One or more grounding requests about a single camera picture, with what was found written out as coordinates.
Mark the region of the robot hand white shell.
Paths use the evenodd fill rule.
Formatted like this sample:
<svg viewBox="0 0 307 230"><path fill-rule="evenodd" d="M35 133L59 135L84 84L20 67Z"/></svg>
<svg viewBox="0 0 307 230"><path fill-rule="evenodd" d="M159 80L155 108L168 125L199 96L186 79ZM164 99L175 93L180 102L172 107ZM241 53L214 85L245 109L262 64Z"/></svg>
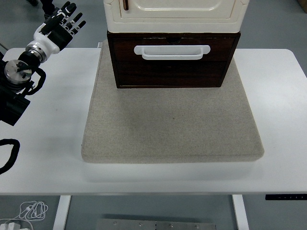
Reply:
<svg viewBox="0 0 307 230"><path fill-rule="evenodd" d="M45 14L43 24L35 31L34 41L29 46L37 48L46 57L63 50L86 24L86 21L82 21L77 25L83 15L81 12L70 19L76 9L76 4L70 1L61 8L51 8Z"/></svg>

